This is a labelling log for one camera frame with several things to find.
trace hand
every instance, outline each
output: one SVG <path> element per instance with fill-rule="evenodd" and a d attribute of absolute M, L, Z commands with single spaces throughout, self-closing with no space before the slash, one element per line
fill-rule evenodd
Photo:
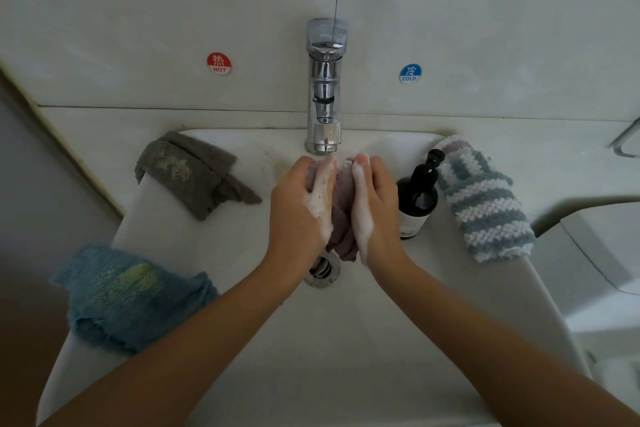
<path fill-rule="evenodd" d="M 312 192 L 307 191 L 309 166 L 315 160 L 303 156 L 271 193 L 271 221 L 267 257 L 291 266 L 300 280 L 313 266 L 333 231 L 331 206 L 337 163 L 326 157 L 316 173 Z"/>
<path fill-rule="evenodd" d="M 404 257 L 398 228 L 398 188 L 380 157 L 358 154 L 351 168 L 356 198 L 351 213 L 362 263 L 372 270 Z"/>

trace bottle label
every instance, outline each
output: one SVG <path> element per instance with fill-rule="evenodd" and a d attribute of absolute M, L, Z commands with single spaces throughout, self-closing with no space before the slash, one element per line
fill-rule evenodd
<path fill-rule="evenodd" d="M 415 236 L 424 222 L 427 221 L 427 218 L 431 216 L 428 214 L 427 216 L 411 216 L 403 213 L 402 211 L 398 211 L 398 226 L 400 228 L 400 236 L 403 238 L 410 238 Z"/>

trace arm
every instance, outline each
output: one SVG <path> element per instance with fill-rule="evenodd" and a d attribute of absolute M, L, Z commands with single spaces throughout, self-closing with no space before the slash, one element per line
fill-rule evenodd
<path fill-rule="evenodd" d="M 184 425 L 197 402 L 269 316 L 298 286 L 326 240 L 331 213 L 314 217 L 301 158 L 271 195 L 269 247 L 244 280 L 146 350 L 95 382 L 48 418 L 57 426 Z M 313 195 L 331 209 L 335 161 L 323 161 Z"/>
<path fill-rule="evenodd" d="M 361 170 L 354 171 L 355 206 L 368 205 L 374 226 L 367 239 L 356 212 L 353 226 L 358 247 L 367 250 L 369 269 L 413 324 L 460 368 L 503 426 L 640 426 L 640 417 L 599 385 L 416 266 L 399 239 L 393 178 L 380 158 L 369 164 L 360 155 L 356 162 Z M 366 213 L 361 210 L 359 216 Z"/>

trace faucet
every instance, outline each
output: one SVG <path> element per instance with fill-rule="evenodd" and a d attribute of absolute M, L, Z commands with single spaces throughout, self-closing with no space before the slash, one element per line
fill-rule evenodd
<path fill-rule="evenodd" d="M 347 49 L 347 24 L 320 18 L 307 22 L 309 88 L 305 148 L 315 155 L 338 150 L 340 143 L 340 67 Z"/>

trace white sink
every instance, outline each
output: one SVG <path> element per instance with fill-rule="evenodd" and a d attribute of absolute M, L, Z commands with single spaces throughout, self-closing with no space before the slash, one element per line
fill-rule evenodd
<path fill-rule="evenodd" d="M 185 134 L 238 156 L 232 172 L 264 202 L 225 203 L 201 223 L 146 176 L 113 245 L 187 275 L 204 270 L 224 292 L 262 258 L 269 193 L 304 152 L 305 131 Z M 435 139 L 429 133 L 347 130 L 339 154 L 380 155 L 400 178 L 412 172 Z M 420 267 L 586 373 L 529 261 L 473 261 L 444 197 L 404 246 Z M 325 289 L 300 284 L 213 384 L 189 425 L 459 426 L 493 420 L 473 386 L 404 317 L 371 273 L 359 262 L 341 268 Z M 69 335 L 40 400 L 38 422 L 124 360 Z"/>

